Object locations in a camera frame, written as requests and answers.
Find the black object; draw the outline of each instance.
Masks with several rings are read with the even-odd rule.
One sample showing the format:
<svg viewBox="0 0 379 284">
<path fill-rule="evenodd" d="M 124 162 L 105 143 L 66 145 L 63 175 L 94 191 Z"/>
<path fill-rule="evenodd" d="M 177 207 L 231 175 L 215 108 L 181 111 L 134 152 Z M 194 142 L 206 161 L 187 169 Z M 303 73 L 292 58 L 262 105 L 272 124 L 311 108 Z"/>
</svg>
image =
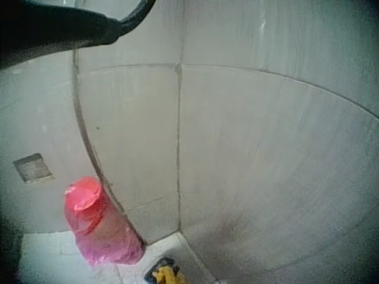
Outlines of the black object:
<svg viewBox="0 0 379 284">
<path fill-rule="evenodd" d="M 2 15 L 0 67 L 50 53 L 112 44 L 133 31 L 154 3 L 141 0 L 129 16 L 119 21 L 82 9 L 18 2 L 9 15 Z"/>
<path fill-rule="evenodd" d="M 170 266 L 175 275 L 177 275 L 180 270 L 179 266 L 175 265 L 175 261 L 173 259 L 163 257 L 158 260 L 158 262 L 149 270 L 149 272 L 146 273 L 144 277 L 145 281 L 148 284 L 158 284 L 155 277 L 153 276 L 153 272 L 158 272 L 158 269 L 164 266 Z"/>
</svg>

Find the wall tile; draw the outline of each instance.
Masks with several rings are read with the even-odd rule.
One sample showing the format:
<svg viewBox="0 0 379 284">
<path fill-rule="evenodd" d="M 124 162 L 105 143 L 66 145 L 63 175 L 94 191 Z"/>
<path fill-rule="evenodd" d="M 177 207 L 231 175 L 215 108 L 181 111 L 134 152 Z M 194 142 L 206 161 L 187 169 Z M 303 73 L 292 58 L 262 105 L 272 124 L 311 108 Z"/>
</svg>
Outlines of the wall tile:
<svg viewBox="0 0 379 284">
<path fill-rule="evenodd" d="M 379 123 L 361 108 L 277 75 L 182 75 L 182 229 L 218 278 L 312 255 L 377 206 Z"/>
<path fill-rule="evenodd" d="M 46 86 L 4 108 L 0 120 L 2 214 L 27 233 L 67 230 L 65 189 L 95 174 L 76 123 L 70 82 Z M 21 180 L 13 161 L 34 153 L 41 153 L 54 180 L 28 185 Z"/>
<path fill-rule="evenodd" d="M 122 19 L 139 0 L 88 0 L 84 9 Z M 133 32 L 110 46 L 80 49 L 81 71 L 130 64 L 177 64 L 182 50 L 183 0 L 158 0 L 147 18 Z"/>
<path fill-rule="evenodd" d="M 357 1 L 187 1 L 185 64 L 266 70 L 379 115 L 379 22 Z"/>
<path fill-rule="evenodd" d="M 178 195 L 170 193 L 127 211 L 126 215 L 140 236 L 151 244 L 179 230 Z"/>
<path fill-rule="evenodd" d="M 81 74 L 79 94 L 91 143 L 124 209 L 174 194 L 174 69 L 123 67 Z"/>
<path fill-rule="evenodd" d="M 72 51 L 50 54 L 0 71 L 0 109 L 22 99 L 37 99 L 71 79 Z"/>
</svg>

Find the yellow object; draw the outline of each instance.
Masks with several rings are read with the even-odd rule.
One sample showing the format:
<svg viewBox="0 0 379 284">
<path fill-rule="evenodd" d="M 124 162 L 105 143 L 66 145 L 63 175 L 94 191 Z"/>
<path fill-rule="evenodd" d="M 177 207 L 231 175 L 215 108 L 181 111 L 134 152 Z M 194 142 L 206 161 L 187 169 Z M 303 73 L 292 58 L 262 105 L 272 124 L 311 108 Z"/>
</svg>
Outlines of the yellow object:
<svg viewBox="0 0 379 284">
<path fill-rule="evenodd" d="M 175 276 L 170 266 L 163 266 L 158 272 L 153 272 L 153 276 L 158 284 L 187 284 L 184 275 L 180 272 Z"/>
</svg>

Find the metal drain cover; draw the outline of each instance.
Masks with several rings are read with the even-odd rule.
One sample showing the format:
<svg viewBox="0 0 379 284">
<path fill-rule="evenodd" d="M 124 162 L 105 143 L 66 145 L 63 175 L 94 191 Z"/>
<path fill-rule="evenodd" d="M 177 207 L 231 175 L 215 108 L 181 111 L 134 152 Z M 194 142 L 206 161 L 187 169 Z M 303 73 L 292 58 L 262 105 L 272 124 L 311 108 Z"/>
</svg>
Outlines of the metal drain cover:
<svg viewBox="0 0 379 284">
<path fill-rule="evenodd" d="M 25 183 L 45 182 L 54 179 L 40 153 L 13 162 Z"/>
</svg>

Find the plastic bag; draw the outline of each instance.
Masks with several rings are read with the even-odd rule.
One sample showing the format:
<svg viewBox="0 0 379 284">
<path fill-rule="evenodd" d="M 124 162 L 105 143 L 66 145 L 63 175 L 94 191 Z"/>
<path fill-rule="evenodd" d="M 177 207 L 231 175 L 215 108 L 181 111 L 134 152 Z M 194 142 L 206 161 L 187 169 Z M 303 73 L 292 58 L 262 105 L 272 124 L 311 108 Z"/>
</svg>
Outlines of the plastic bag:
<svg viewBox="0 0 379 284">
<path fill-rule="evenodd" d="M 83 177 L 68 187 L 65 217 L 78 249 L 91 266 L 135 264 L 141 259 L 141 241 L 95 177 Z"/>
</svg>

